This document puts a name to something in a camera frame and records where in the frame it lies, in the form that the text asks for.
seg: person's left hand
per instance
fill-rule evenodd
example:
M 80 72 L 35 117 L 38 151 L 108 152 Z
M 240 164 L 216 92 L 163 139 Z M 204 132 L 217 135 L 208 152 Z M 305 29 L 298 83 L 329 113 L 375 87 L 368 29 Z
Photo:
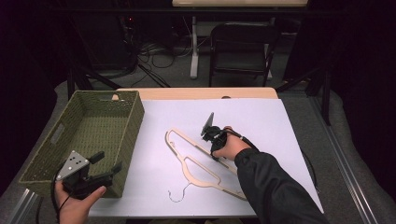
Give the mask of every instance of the person's left hand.
M 98 199 L 106 192 L 106 187 L 100 187 L 84 200 L 78 200 L 74 198 L 67 199 L 69 194 L 64 191 L 64 185 L 62 184 L 62 181 L 55 183 L 55 190 L 58 200 L 58 207 L 67 200 L 59 211 L 60 224 L 79 224 L 86 221 L 92 205 L 96 203 L 96 201 L 98 201 Z

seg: metal rail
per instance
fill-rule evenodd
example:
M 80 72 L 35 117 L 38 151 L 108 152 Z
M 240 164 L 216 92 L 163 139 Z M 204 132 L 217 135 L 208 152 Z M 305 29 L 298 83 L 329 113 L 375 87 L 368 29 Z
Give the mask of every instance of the metal rail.
M 26 189 L 6 223 L 7 224 L 25 223 L 24 220 L 26 216 L 29 214 L 29 211 L 32 208 L 33 204 L 35 203 L 35 199 L 37 197 L 38 197 L 37 194 L 33 193 L 29 189 Z
M 320 120 L 320 124 L 325 130 L 326 134 L 329 136 L 329 140 L 332 144 L 333 155 L 335 161 L 337 162 L 338 168 L 340 169 L 341 175 L 343 176 L 346 186 L 349 189 L 350 195 L 352 196 L 353 201 L 358 208 L 358 211 L 361 215 L 361 219 L 365 224 L 377 224 L 377 220 L 373 213 L 373 210 L 370 207 L 370 204 L 367 202 L 366 197 L 364 196 L 363 191 L 361 190 L 361 185 L 359 184 L 356 176 L 351 169 L 349 162 L 344 154 L 343 149 L 341 149 L 340 144 L 337 141 L 337 138 L 332 131 L 332 127 L 328 126 L 325 120 L 321 116 L 320 112 L 320 104 L 316 97 L 309 97 L 311 105 L 314 107 L 314 111 L 318 120 Z

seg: dark background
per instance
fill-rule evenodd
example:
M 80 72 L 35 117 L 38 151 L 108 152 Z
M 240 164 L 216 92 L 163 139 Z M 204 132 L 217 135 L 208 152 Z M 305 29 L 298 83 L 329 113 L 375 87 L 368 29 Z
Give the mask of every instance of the dark background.
M 313 0 L 310 7 L 339 9 L 349 2 Z M 141 7 L 155 4 L 170 7 L 170 1 L 134 3 Z M 396 199 L 396 172 L 392 166 L 396 161 L 392 141 L 396 137 L 393 131 L 396 104 L 392 97 L 396 83 L 395 12 L 392 1 L 375 1 L 362 22 L 352 27 L 352 38 L 332 70 L 332 90 L 344 101 L 355 147 L 393 199 Z M 141 32 L 151 38 L 162 38 L 165 45 L 171 46 L 169 26 L 177 28 L 178 22 L 166 17 L 146 17 L 140 27 L 160 25 L 162 29 Z M 339 26 L 340 22 L 335 20 L 303 20 L 285 79 L 296 78 L 318 64 L 329 51 Z M 6 171 L 2 172 L 2 194 L 50 117 L 56 103 L 53 89 L 66 80 L 70 68 L 64 53 L 77 55 L 75 60 L 87 66 L 92 66 L 92 59 L 64 17 L 49 17 L 42 6 L 30 0 L 0 4 L 0 49 L 1 92 L 6 102 L 1 106 L 0 168 Z

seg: wicker basket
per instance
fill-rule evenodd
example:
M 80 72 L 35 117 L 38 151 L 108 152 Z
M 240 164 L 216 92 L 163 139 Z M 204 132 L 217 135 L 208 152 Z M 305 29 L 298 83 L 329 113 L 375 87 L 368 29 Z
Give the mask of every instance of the wicker basket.
M 20 184 L 38 195 L 50 196 L 52 178 L 72 150 L 85 158 L 104 151 L 105 157 L 90 166 L 90 175 L 108 172 L 121 161 L 122 169 L 104 195 L 121 197 L 144 113 L 138 91 L 76 91 Z

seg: black chair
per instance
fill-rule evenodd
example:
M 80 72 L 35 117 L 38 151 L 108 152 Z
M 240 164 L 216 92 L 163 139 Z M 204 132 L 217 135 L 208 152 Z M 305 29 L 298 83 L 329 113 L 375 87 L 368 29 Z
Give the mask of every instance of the black chair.
M 280 32 L 272 25 L 223 23 L 210 35 L 209 87 L 217 73 L 268 78 L 274 49 Z

